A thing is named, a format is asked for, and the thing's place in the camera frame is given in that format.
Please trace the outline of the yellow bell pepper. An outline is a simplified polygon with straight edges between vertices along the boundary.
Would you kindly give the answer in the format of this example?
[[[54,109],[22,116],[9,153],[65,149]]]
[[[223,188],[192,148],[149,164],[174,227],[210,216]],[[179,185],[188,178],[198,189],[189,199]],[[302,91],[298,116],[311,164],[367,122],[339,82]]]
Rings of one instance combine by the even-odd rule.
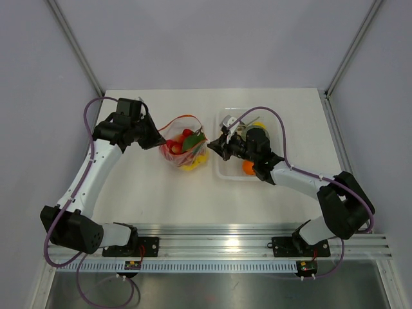
[[[180,169],[183,171],[193,171],[194,169],[198,168],[202,164],[205,164],[208,161],[208,159],[209,159],[209,155],[207,153],[199,155],[189,165],[180,166]]]

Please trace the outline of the clear zip top bag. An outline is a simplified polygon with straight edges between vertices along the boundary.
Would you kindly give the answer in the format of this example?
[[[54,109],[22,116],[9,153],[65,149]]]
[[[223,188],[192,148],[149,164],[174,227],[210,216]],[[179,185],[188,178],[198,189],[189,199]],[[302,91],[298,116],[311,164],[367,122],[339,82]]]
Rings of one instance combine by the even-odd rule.
[[[183,171],[193,171],[209,159],[202,123],[194,115],[180,115],[159,129],[166,144],[159,147],[163,159]]]

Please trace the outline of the red lychee bunch with leaves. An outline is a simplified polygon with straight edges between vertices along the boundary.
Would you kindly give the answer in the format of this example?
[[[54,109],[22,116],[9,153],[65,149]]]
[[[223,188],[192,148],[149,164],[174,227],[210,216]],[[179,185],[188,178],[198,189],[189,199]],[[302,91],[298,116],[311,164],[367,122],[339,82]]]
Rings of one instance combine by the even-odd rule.
[[[185,128],[179,135],[167,140],[166,147],[173,155],[180,155],[191,150],[194,146],[206,140],[201,129],[193,131]]]

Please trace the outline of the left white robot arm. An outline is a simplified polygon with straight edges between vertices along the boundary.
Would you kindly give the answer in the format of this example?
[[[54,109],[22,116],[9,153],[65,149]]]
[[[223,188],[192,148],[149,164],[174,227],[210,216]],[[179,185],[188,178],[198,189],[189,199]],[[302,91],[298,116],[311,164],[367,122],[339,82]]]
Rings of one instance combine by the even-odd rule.
[[[95,127],[86,124],[89,150],[75,179],[55,206],[40,214],[46,230],[43,253],[50,244],[78,254],[93,254],[100,248],[117,248],[132,256],[139,248],[137,229],[125,223],[100,224],[92,216],[99,194],[120,157],[137,143],[148,150],[166,143],[157,130],[149,108],[141,99],[119,98],[116,109]]]

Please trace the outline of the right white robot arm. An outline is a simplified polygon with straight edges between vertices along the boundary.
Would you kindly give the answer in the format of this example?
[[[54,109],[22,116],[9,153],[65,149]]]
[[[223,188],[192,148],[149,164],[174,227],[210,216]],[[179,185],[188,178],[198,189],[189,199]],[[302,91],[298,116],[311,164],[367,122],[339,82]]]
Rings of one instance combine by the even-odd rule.
[[[223,129],[208,148],[224,161],[234,156],[252,162],[252,169],[262,182],[293,189],[319,202],[321,216],[302,223],[287,237],[282,249],[288,257],[309,256],[326,240],[350,239],[363,225],[374,222],[374,206],[351,173],[343,171],[327,177],[292,167],[286,158],[272,151],[261,128],[248,130],[245,137]]]

